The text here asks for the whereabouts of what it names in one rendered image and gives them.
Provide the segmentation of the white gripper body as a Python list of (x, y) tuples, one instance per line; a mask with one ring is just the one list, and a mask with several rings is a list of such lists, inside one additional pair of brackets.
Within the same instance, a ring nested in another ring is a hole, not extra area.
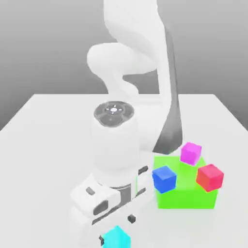
[(101, 248), (99, 236), (115, 226), (131, 224), (127, 217), (138, 214), (154, 198), (153, 185), (78, 185), (71, 192), (70, 236), (76, 248)]

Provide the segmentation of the small cyan cube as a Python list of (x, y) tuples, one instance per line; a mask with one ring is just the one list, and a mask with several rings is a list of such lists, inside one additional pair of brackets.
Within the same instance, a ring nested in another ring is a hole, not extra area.
[(119, 226), (103, 235), (103, 248), (131, 248), (130, 236)]

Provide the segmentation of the small blue cube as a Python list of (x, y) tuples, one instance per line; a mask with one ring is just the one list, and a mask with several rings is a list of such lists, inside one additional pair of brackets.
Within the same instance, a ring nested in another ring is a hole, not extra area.
[(155, 189), (160, 193), (166, 193), (176, 188), (177, 174), (168, 166), (163, 166), (152, 171)]

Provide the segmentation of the small magenta cube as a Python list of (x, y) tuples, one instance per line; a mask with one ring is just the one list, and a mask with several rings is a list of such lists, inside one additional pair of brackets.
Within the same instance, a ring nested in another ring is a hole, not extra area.
[(202, 146), (187, 142), (181, 149), (180, 161), (195, 166), (202, 153)]

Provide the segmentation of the small red cube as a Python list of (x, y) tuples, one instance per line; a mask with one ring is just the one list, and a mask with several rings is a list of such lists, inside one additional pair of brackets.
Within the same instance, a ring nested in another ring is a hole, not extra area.
[(224, 173), (213, 164), (199, 167), (196, 176), (196, 183), (206, 192), (222, 187)]

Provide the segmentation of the large green box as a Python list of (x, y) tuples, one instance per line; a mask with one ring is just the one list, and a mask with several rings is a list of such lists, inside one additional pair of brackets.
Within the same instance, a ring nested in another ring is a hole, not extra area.
[(168, 166), (177, 175), (176, 187), (161, 194), (155, 189), (159, 209), (213, 209), (218, 190), (206, 192), (196, 182), (199, 167), (206, 163), (201, 157), (196, 166), (180, 161), (180, 156), (155, 156), (154, 169)]

